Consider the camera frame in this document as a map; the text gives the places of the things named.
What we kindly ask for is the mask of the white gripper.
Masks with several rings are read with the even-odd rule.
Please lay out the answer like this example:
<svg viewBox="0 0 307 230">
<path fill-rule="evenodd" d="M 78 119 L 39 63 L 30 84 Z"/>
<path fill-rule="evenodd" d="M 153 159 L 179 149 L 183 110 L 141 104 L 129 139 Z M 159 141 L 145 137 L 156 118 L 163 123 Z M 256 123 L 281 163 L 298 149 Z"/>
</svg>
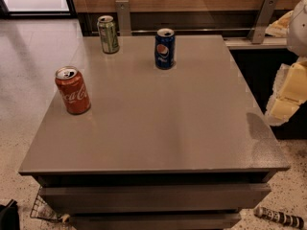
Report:
<svg viewBox="0 0 307 230">
<path fill-rule="evenodd" d="M 265 30 L 267 35 L 285 37 L 287 48 L 299 57 L 307 57 L 307 0 L 300 0 Z M 287 123 L 307 101 L 307 61 L 292 65 L 282 63 L 278 69 L 265 116 L 270 126 Z"/>
</svg>

